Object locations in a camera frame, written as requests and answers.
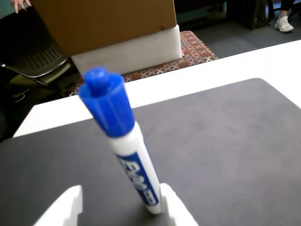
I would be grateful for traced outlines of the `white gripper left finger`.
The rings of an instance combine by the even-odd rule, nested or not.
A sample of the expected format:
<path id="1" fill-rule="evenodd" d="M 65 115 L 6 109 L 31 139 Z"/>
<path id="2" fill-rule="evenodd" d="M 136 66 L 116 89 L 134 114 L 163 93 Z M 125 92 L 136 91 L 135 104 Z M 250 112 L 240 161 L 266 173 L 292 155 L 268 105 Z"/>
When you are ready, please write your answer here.
<path id="1" fill-rule="evenodd" d="M 77 226 L 83 211 L 81 185 L 73 186 L 61 194 L 42 214 L 35 226 Z"/>

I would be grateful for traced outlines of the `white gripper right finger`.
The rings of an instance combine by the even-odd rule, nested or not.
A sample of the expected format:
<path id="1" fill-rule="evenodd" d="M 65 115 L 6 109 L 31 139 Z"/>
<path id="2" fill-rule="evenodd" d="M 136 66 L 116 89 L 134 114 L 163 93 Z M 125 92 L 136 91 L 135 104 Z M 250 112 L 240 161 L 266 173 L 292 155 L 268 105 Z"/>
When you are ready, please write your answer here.
<path id="1" fill-rule="evenodd" d="M 160 203 L 166 226 L 198 226 L 182 200 L 166 183 L 160 184 Z"/>

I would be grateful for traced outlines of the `person's hand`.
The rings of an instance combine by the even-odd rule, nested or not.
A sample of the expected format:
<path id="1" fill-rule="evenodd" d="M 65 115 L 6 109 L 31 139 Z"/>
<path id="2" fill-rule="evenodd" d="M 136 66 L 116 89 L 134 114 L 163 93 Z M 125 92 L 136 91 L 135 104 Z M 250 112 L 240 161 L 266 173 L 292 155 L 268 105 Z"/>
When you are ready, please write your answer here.
<path id="1" fill-rule="evenodd" d="M 32 6 L 29 0 L 11 0 L 10 3 L 16 14 L 22 10 L 27 11 L 27 8 Z"/>

